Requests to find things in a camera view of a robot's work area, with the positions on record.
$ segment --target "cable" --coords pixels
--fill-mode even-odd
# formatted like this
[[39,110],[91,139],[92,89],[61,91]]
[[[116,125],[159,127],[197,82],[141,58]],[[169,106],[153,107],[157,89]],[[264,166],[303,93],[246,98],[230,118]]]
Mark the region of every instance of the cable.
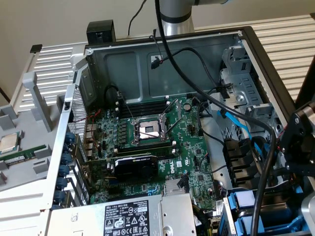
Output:
[[1,95],[5,98],[5,100],[6,100],[8,103],[11,102],[10,98],[8,97],[8,95],[6,95],[6,93],[3,91],[2,88],[0,88],[0,93],[1,93]]
[[157,42],[157,40],[156,40],[156,38],[155,38],[154,35],[150,35],[149,38],[152,38],[152,39],[154,40],[154,42],[156,43],[156,46],[157,46],[159,55],[160,55],[160,57],[161,57],[161,59],[159,59],[159,63],[162,64],[162,63],[163,63],[163,56],[162,56],[161,50],[160,50],[160,48],[159,48],[158,42]]
[[215,90],[215,89],[217,89],[217,88],[213,88],[213,89],[211,89],[211,90],[208,92],[208,94],[209,94],[209,93],[211,93],[211,92],[212,92],[213,90]]
[[[197,97],[192,98],[192,100],[194,100],[194,99],[196,99],[200,103],[200,100]],[[212,117],[211,113],[207,110],[207,108],[203,104],[202,104],[202,107],[205,110],[205,112],[209,115],[209,117]]]
[[223,166],[221,166],[221,167],[219,167],[219,168],[217,168],[217,169],[215,169],[214,171],[211,171],[211,172],[203,171],[203,170],[201,170],[201,164],[202,164],[202,162],[204,161],[204,159],[206,159],[206,157],[207,157],[207,155],[205,155],[205,156],[201,159],[201,161],[200,161],[200,163],[199,163],[199,171],[200,171],[200,172],[202,172],[202,173],[204,173],[204,174],[207,174],[207,175],[211,175],[211,174],[213,174],[213,173],[215,173],[215,172],[218,172],[219,170],[223,169],[224,167],[226,167],[226,165],[223,165]]
[[200,113],[200,107],[202,106],[202,102],[199,103],[199,106],[198,106],[198,110],[197,110],[197,121],[198,121],[198,125],[199,125],[199,129],[205,134],[207,135],[209,138],[212,138],[216,141],[218,141],[220,144],[222,144],[224,146],[224,142],[210,134],[208,134],[206,131],[203,130],[202,126],[201,126],[201,121],[200,121],[200,116],[199,116],[199,113]]
[[119,92],[119,89],[118,89],[117,86],[115,86],[115,85],[108,85],[108,86],[106,86],[106,88],[104,89],[104,101],[106,100],[107,91],[108,91],[110,88],[113,88],[113,89],[116,90],[116,92]]
[[85,119],[90,119],[90,118],[96,117],[99,113],[100,113],[100,109],[94,115],[90,115],[90,116],[87,116],[87,117],[85,117],[83,119],[73,121],[73,123],[78,123],[78,122],[83,121]]
[[260,127],[262,127],[263,129],[265,129],[269,134],[270,134],[270,149],[267,153],[267,158],[266,158],[266,163],[263,169],[263,173],[261,175],[261,178],[259,180],[259,184],[258,184],[258,189],[257,189],[257,193],[256,193],[256,198],[255,198],[255,203],[254,203],[254,212],[253,212],[253,216],[252,216],[252,226],[251,226],[251,236],[255,236],[257,235],[257,230],[258,230],[258,220],[259,220],[259,213],[260,213],[260,209],[261,209],[261,203],[262,203],[262,198],[263,198],[263,194],[264,194],[264,189],[267,183],[267,178],[270,172],[270,169],[272,168],[273,165],[273,157],[274,157],[274,151],[276,149],[276,135],[274,130],[272,129],[272,127],[270,127],[269,125],[256,120],[254,118],[248,117],[222,103],[220,103],[219,101],[215,100],[214,98],[212,98],[211,96],[209,96],[207,93],[205,93],[202,89],[200,89],[193,81],[191,81],[183,72],[182,70],[179,68],[179,66],[177,65],[177,63],[175,62],[175,60],[172,57],[172,53],[167,45],[167,41],[165,38],[165,34],[164,34],[164,29],[163,29],[163,25],[162,25],[162,19],[161,19],[161,12],[160,12],[160,5],[159,5],[159,0],[155,0],[155,5],[156,5],[156,15],[157,15],[157,24],[158,24],[158,29],[161,35],[161,39],[163,42],[163,45],[165,47],[165,51],[167,56],[169,57],[169,60],[171,61],[174,69],[178,72],[178,74],[183,78],[183,80],[189,85],[191,86],[193,89],[195,89],[199,94],[201,94],[202,96],[204,96],[206,99],[210,100],[213,104],[217,105],[218,107],[221,107],[222,109],[224,109],[225,111],[230,112],[231,114],[235,115],[236,117],[243,119],[249,123],[258,125]]
[[[173,54],[172,54],[172,57],[175,56],[175,55],[177,55],[178,53],[183,52],[183,51],[190,51],[190,52],[195,53],[195,54],[197,55],[197,57],[200,59],[202,65],[203,65],[203,68],[205,69],[205,72],[206,72],[208,78],[212,81],[212,83],[213,83],[213,84],[215,85],[215,87],[216,87],[216,86],[218,85],[218,83],[215,82],[215,80],[214,80],[213,77],[211,76],[211,74],[210,74],[210,72],[209,72],[209,70],[208,70],[208,68],[207,68],[207,65],[206,65],[205,61],[203,60],[202,56],[201,56],[201,55],[199,54],[199,52],[197,52],[194,48],[190,48],[190,47],[182,48],[182,49],[176,51],[175,53],[173,53]],[[169,60],[169,59],[170,59],[170,57],[167,56],[167,57],[165,57],[165,58],[162,59],[162,62],[164,62],[164,61],[166,61],[166,60]]]
[[140,11],[142,10],[143,8],[143,5],[146,3],[147,0],[143,0],[139,10],[137,11],[137,13],[132,17],[132,19],[130,20],[129,22],[129,27],[128,27],[128,36],[130,35],[130,27],[131,27],[131,23],[132,21],[139,15]]

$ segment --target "power supply label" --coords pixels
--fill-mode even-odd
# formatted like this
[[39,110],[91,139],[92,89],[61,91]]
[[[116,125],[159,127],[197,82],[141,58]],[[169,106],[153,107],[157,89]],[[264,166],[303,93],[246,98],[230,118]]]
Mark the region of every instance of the power supply label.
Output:
[[149,236],[149,201],[105,207],[104,236]]

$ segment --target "circuit board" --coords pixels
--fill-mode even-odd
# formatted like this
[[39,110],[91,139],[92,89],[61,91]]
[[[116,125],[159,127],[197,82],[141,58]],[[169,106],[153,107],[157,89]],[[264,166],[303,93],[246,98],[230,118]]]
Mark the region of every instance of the circuit board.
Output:
[[[168,99],[170,104],[168,112],[165,114],[168,127],[172,130],[165,138],[165,145],[147,149],[138,148],[136,151],[116,154],[117,146],[121,150],[136,146],[134,141],[134,124],[132,118],[116,118],[114,110],[101,112],[90,124],[98,132],[95,138],[96,144],[103,146],[102,151],[92,147],[90,150],[89,165],[94,181],[95,193],[91,195],[91,204],[103,203],[106,201],[118,200],[130,196],[148,196],[155,194],[165,194],[165,184],[174,180],[179,181],[184,175],[189,176],[189,193],[191,199],[201,208],[213,209],[215,198],[211,193],[213,189],[212,176],[203,174],[199,170],[198,164],[208,153],[203,135],[200,134],[197,123],[197,107],[193,106],[192,98],[172,97]],[[145,145],[150,140],[144,140],[141,145]],[[107,163],[113,164],[114,160],[126,156],[154,155],[158,157],[168,157],[158,159],[158,175],[149,182],[119,182],[114,177],[106,174]],[[202,170],[211,171],[207,161],[202,162]]]

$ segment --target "white wall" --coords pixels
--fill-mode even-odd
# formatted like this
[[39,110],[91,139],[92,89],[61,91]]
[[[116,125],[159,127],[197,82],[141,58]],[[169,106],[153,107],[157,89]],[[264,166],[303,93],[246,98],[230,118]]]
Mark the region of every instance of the white wall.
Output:
[[[86,41],[90,21],[113,19],[116,36],[127,34],[142,0],[0,0],[0,86],[11,97],[33,44]],[[315,0],[231,0],[194,7],[195,27],[309,14]],[[156,27],[154,0],[134,20],[131,34]]]

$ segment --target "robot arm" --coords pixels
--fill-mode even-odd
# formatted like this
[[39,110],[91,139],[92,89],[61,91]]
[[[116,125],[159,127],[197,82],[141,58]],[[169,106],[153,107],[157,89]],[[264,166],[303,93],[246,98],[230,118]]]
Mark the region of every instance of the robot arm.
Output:
[[226,3],[228,0],[160,0],[161,18],[166,36],[194,32],[193,5]]

